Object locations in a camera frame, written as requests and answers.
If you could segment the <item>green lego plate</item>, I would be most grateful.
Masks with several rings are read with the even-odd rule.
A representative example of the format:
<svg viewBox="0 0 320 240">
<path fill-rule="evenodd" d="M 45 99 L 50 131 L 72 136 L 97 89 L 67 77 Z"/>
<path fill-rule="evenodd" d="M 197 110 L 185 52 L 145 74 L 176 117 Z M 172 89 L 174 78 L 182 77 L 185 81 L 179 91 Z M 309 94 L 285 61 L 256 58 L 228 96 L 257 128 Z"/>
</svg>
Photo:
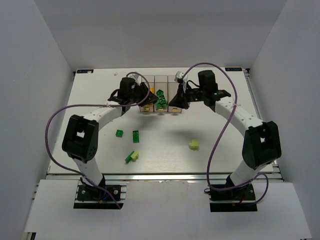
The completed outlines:
<svg viewBox="0 0 320 240">
<path fill-rule="evenodd" d="M 132 154 L 134 153 L 135 151 L 132 151 L 126 158 L 125 158 L 125 163 L 128 164 L 131 160 L 132 160 Z"/>
</svg>

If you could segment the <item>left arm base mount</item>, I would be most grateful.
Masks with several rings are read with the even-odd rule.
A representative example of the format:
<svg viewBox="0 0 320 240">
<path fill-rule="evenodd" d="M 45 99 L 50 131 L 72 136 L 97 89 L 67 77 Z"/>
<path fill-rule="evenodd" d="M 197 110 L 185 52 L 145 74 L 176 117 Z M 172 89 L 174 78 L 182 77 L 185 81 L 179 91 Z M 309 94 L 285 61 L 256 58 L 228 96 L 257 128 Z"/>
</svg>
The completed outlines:
<svg viewBox="0 0 320 240">
<path fill-rule="evenodd" d="M 105 191 L 85 186 L 78 181 L 74 198 L 74 209 L 83 210 L 120 210 L 126 199 L 128 182 L 106 181 L 105 188 L 115 201 Z"/>
</svg>

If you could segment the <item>green long lego brick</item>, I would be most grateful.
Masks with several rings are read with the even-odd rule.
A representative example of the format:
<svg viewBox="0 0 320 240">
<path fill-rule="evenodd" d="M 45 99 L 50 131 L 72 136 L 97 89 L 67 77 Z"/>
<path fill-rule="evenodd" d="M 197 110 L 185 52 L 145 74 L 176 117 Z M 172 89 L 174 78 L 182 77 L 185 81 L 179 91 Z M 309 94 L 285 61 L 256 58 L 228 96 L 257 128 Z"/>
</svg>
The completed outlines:
<svg viewBox="0 0 320 240">
<path fill-rule="evenodd" d="M 139 143 L 140 142 L 140 135 L 138 130 L 132 131 L 132 141 L 133 143 Z"/>
</svg>

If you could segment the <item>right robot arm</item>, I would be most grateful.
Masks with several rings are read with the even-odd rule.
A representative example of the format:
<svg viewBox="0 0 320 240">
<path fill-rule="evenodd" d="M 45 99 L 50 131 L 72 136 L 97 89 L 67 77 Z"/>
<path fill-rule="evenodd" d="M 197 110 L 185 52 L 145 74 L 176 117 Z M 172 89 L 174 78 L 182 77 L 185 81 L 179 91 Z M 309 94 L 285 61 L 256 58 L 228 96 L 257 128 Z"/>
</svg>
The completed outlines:
<svg viewBox="0 0 320 240">
<path fill-rule="evenodd" d="M 282 155 L 279 129 L 275 122 L 265 122 L 236 103 L 236 98 L 224 89 L 219 89 L 212 70 L 198 73 L 198 82 L 191 88 L 183 73 L 177 72 L 176 95 L 169 106 L 187 110 L 190 103 L 202 102 L 216 114 L 224 117 L 243 136 L 242 161 L 226 179 L 226 189 L 233 190 L 247 185 L 258 172 Z"/>
</svg>

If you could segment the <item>green 2x3 lego brick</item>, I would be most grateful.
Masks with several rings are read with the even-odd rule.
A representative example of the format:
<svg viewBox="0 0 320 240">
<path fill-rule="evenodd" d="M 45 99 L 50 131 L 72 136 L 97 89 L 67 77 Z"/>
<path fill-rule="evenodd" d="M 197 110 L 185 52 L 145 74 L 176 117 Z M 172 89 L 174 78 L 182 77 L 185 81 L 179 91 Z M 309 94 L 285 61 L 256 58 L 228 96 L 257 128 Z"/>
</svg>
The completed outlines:
<svg viewBox="0 0 320 240">
<path fill-rule="evenodd" d="M 160 105 L 167 105 L 168 104 L 168 102 L 163 94 L 158 96 L 158 103 Z"/>
</svg>

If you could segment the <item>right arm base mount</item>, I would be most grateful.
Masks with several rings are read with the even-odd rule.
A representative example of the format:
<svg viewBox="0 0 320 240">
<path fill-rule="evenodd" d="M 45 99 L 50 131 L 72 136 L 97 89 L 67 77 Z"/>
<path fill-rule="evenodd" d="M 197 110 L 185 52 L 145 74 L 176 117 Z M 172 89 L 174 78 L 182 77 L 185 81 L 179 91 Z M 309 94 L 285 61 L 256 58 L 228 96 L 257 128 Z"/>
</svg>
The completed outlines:
<svg viewBox="0 0 320 240">
<path fill-rule="evenodd" d="M 256 195 L 252 184 L 228 191 L 207 188 L 212 213 L 257 212 Z"/>
</svg>

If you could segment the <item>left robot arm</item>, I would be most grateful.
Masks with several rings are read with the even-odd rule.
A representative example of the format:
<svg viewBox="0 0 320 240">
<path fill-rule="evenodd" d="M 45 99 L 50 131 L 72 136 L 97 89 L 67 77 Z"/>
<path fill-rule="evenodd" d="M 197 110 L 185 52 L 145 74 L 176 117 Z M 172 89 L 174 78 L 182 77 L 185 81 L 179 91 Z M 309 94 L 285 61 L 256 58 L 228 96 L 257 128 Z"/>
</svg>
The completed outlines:
<svg viewBox="0 0 320 240">
<path fill-rule="evenodd" d="M 149 81 L 138 74 L 123 77 L 119 88 L 114 90 L 107 102 L 84 115 L 73 114 L 62 141 L 62 150 L 72 158 L 83 176 L 84 185 L 103 188 L 105 178 L 99 170 L 95 155 L 98 151 L 99 132 L 108 123 L 123 116 L 131 107 L 143 107 L 157 101 Z"/>
</svg>

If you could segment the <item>green sloped lego brick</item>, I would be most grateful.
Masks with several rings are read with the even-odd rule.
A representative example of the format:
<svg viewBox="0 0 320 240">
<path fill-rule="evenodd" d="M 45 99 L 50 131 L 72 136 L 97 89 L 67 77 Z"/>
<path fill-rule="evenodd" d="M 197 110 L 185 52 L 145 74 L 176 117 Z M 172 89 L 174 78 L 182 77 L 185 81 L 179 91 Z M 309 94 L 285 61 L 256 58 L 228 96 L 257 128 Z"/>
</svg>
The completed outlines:
<svg viewBox="0 0 320 240">
<path fill-rule="evenodd" d="M 163 94 L 164 94 L 164 92 L 161 89 L 156 91 L 157 96 L 162 96 Z"/>
</svg>

